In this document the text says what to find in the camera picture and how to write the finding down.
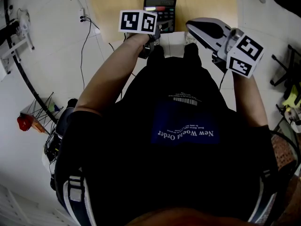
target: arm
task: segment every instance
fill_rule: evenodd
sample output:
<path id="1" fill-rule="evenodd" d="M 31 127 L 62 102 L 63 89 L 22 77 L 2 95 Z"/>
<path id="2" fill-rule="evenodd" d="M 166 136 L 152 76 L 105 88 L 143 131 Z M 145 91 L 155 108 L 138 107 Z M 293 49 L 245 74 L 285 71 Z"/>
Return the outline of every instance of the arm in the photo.
<path id="1" fill-rule="evenodd" d="M 236 111 L 241 114 L 251 127 L 260 127 L 268 124 L 262 99 L 256 81 L 233 73 Z"/>
<path id="2" fill-rule="evenodd" d="M 148 40 L 147 34 L 137 34 L 119 46 L 88 83 L 74 111 L 89 111 L 101 115 L 114 104 Z"/>

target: black chair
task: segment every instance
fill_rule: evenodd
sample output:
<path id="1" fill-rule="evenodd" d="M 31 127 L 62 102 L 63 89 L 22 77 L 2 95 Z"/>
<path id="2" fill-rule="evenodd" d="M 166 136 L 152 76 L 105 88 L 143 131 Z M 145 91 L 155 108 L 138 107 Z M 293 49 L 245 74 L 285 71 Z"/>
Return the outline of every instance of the black chair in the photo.
<path id="1" fill-rule="evenodd" d="M 297 54 L 299 57 L 301 57 L 301 54 L 298 53 L 291 45 L 288 45 L 287 47 L 291 50 L 291 58 L 288 68 L 285 67 L 283 63 L 281 63 L 276 58 L 275 55 L 272 55 L 272 59 L 277 61 L 277 63 L 281 65 L 281 67 L 286 71 L 286 73 L 278 81 L 274 82 L 273 80 L 271 80 L 270 83 L 273 86 L 277 86 L 285 81 L 286 91 L 283 95 L 284 99 L 288 99 L 288 97 L 291 94 L 293 85 L 296 86 L 298 90 L 298 95 L 294 101 L 294 104 L 297 105 L 298 102 L 301 100 L 301 87 L 299 84 L 301 82 L 301 62 L 295 63 L 295 55 Z"/>

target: black t-shirt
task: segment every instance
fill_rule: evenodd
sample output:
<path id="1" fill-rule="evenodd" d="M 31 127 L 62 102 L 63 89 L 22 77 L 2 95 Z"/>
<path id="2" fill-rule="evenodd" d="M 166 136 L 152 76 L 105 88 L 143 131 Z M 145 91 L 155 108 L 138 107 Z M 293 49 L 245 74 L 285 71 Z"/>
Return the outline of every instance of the black t-shirt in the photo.
<path id="1" fill-rule="evenodd" d="M 98 224 L 168 207 L 247 221 L 263 148 L 272 150 L 268 127 L 248 127 L 207 70 L 171 57 L 143 68 L 103 117 L 71 114 L 56 187 L 81 167 Z"/>

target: calculator display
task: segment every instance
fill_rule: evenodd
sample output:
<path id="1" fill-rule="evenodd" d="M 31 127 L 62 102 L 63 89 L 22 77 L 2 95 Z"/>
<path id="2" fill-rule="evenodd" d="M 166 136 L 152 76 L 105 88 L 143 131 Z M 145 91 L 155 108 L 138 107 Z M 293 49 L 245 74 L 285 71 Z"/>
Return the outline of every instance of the calculator display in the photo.
<path id="1" fill-rule="evenodd" d="M 153 7 L 153 6 L 173 6 L 173 0 L 146 0 L 145 6 Z"/>

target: barcode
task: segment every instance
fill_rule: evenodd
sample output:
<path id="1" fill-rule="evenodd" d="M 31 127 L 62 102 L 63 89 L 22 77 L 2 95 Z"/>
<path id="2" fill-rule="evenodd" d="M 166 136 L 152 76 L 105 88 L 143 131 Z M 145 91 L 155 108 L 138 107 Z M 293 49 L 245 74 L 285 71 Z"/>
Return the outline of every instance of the barcode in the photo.
<path id="1" fill-rule="evenodd" d="M 174 97 L 174 100 L 184 102 L 184 103 L 188 103 L 188 104 L 191 104 L 191 105 L 198 105 L 198 102 L 195 101 L 195 100 L 192 100 L 192 99 Z"/>

